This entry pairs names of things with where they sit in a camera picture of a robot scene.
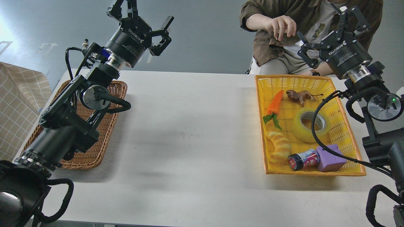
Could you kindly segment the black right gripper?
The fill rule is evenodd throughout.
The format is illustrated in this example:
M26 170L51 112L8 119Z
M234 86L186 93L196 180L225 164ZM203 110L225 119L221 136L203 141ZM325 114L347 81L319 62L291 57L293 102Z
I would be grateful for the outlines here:
M336 13L340 16L336 30L332 31L324 37L320 43L309 43L305 35L300 31L297 32L301 40L298 55L311 68L318 68L319 60L309 58L308 50L319 50L319 57L325 61L338 79L347 79L348 71L359 66L368 66L373 58L367 50L358 42L356 38L370 39L365 35L371 31L370 24L362 14L358 6L347 8L346 6L338 7L335 3L331 3ZM357 21L355 30L349 30L349 19L354 17Z

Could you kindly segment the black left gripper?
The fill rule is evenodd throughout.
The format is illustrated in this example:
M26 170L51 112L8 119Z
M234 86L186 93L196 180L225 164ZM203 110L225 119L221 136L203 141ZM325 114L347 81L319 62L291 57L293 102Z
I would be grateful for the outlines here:
M160 56L172 41L168 28L174 17L168 16L161 29L153 31L138 17L137 0L114 0L106 14L119 21L119 27L106 43L106 48L120 57L128 67L133 68L146 49L149 49L152 56ZM161 37L160 42L153 45L153 37L158 36Z

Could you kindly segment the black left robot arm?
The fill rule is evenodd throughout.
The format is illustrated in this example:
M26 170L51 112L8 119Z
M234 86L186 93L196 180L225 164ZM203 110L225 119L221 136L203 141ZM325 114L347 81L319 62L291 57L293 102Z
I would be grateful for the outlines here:
M13 163L1 161L2 227L23 227L30 218L33 226L52 223L65 213L74 183L67 178L51 179L52 172L62 166L62 160L87 152L98 141L97 126L106 114L131 108L107 90L120 70L134 67L146 50L160 56L171 42L168 28L173 16L154 31L138 15L136 0L117 0L106 13L119 22L117 31L105 46L85 39L83 48L77 49L84 57L75 75L66 50L71 82L42 112L39 125L43 131Z

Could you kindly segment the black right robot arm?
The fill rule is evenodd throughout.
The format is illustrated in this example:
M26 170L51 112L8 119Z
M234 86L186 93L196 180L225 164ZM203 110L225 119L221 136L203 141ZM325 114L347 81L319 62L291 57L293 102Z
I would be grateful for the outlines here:
M309 43L298 32L301 39L299 56L313 68L319 66L317 59L307 55L308 50L318 50L319 58L325 61L338 79L345 80L347 90L332 92L314 112L316 119L320 109L333 98L346 98L345 108L348 114L360 123L365 123L368 136L362 139L365 153L369 159L359 161L346 157L346 160L380 171L395 181L397 193L378 184L368 194L365 215L374 227L381 224L375 219L377 194L384 193L396 202L393 216L397 227L403 226L404 158L403 128L379 133L374 120L390 122L403 113L403 95L390 92L384 85L382 73L384 65L373 62L372 57L357 40L357 35L370 29L365 16L357 6L350 9L332 4L339 15L336 30L329 33L320 43Z

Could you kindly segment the person's bare hand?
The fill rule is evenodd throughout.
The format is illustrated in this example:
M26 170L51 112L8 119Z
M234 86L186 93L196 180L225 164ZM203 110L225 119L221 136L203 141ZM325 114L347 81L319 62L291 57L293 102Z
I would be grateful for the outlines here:
M286 37L296 35L297 24L291 17L282 15L276 18L269 18L265 29L269 32L272 31L276 40L282 41L285 34Z

